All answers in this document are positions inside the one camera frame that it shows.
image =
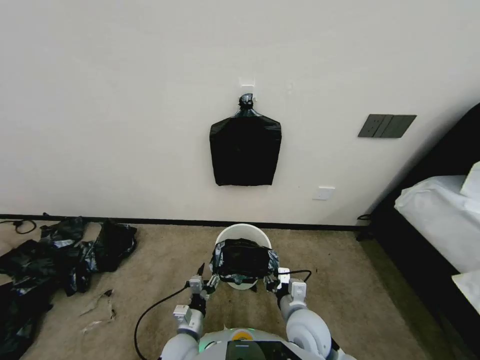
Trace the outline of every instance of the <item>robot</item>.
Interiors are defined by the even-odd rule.
[[[164,346],[161,360],[355,360],[332,339],[327,324],[305,302],[307,284],[290,278],[288,268],[279,267],[263,278],[268,291],[276,295],[286,322],[288,341],[268,332],[250,328],[224,329],[203,335],[206,305],[223,281],[213,274],[202,278],[203,265],[185,288],[191,291],[189,305],[177,305],[173,316],[177,335]]]

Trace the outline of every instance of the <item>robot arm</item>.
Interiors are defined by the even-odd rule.
[[[288,341],[309,353],[327,360],[355,360],[345,354],[332,339],[329,327],[315,312],[307,308],[307,284],[300,279],[291,278],[288,286],[276,293],[278,307],[286,322]]]
[[[267,288],[276,292],[278,307],[286,322],[286,333],[289,342],[283,341],[284,345],[294,353],[298,359],[320,360],[355,360],[345,354],[333,341],[329,328],[323,319],[315,312],[307,308],[305,298],[307,284],[296,278],[283,277],[277,286],[272,284],[272,278],[265,280]],[[206,302],[220,282],[217,275],[213,275],[204,284],[201,275],[194,275],[189,281],[191,290],[190,305],[177,305],[173,316],[177,320],[177,335],[171,338],[163,348],[160,359],[162,360],[191,360],[200,358],[199,340],[203,334],[203,321],[206,314]],[[267,334],[262,341],[278,341],[278,336]],[[227,349],[228,341],[212,341],[212,347],[223,346]],[[222,357],[210,357],[213,360],[225,359],[225,351],[216,351],[215,354],[223,354]]]

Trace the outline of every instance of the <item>hanging black bag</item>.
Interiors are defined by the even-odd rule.
[[[210,151],[217,185],[272,185],[282,127],[253,109],[252,94],[239,100],[240,110],[210,128]]]

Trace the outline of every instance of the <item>white bucket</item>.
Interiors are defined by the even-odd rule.
[[[256,226],[243,223],[235,224],[224,229],[216,238],[215,244],[218,244],[219,242],[227,239],[236,240],[240,238],[256,242],[258,245],[264,246],[269,249],[272,248],[269,237],[265,235],[262,230],[260,230]],[[228,285],[237,290],[247,290],[253,287],[256,283],[257,282],[255,281],[251,284],[242,283],[240,285],[237,285],[234,282],[229,282]]]

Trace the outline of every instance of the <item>black baseboard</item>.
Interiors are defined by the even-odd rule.
[[[0,214],[0,219],[22,219],[22,220],[45,220],[61,221],[73,216],[53,216],[53,215],[20,215],[20,214]],[[83,216],[89,222],[100,223],[105,221],[106,217]],[[245,223],[251,224],[262,229],[288,229],[288,230],[331,230],[331,231],[361,231],[365,226],[353,225],[313,225],[297,223],[279,223],[279,222],[250,222],[250,221],[210,221],[210,220],[175,220],[175,219],[151,219],[134,217],[111,217],[110,219],[117,223],[124,224],[155,224],[155,225],[188,225],[188,226],[208,226],[208,227],[229,227],[233,224]]]

